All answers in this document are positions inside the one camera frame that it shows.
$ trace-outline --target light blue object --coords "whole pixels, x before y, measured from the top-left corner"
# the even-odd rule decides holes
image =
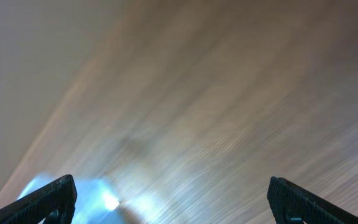
[[[31,180],[17,199],[49,184],[56,178],[46,174],[40,174]],[[119,205],[118,198],[109,184],[103,179],[75,180],[77,189],[77,201],[73,224],[86,223],[124,223],[120,215],[115,211]]]

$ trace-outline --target gray wall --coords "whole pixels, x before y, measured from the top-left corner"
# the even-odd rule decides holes
[[[0,190],[107,34],[118,1],[0,1]]]

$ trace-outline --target wooden surface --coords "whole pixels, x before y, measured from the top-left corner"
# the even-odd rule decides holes
[[[134,1],[0,193],[106,178],[149,223],[273,223],[285,177],[358,216],[358,1]]]

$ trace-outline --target black plastic part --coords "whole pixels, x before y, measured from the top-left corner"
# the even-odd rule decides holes
[[[358,217],[284,178],[270,179],[267,199],[278,224],[358,224]]]
[[[0,209],[0,223],[71,223],[77,192],[72,175],[64,175]]]

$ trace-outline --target wood grain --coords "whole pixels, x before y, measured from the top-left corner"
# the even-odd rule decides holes
[[[273,223],[272,175],[358,216],[358,1],[133,1],[0,207],[40,172],[148,223]]]

